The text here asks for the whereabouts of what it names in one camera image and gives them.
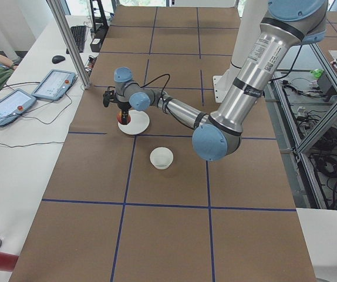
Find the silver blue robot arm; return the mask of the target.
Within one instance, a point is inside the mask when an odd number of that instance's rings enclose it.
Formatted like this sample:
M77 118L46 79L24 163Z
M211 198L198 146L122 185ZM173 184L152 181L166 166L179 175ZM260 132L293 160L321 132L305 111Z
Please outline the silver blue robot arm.
M145 89L133 80L129 68L117 68L111 101L121 110L118 121L128 124L130 108L145 111L155 106L193 129L192 145L202 159L222 159L238 149L245 117L262 96L288 50L324 38L327 8L327 1L268 1L258 39L221 105L210 114L200 112L163 90Z

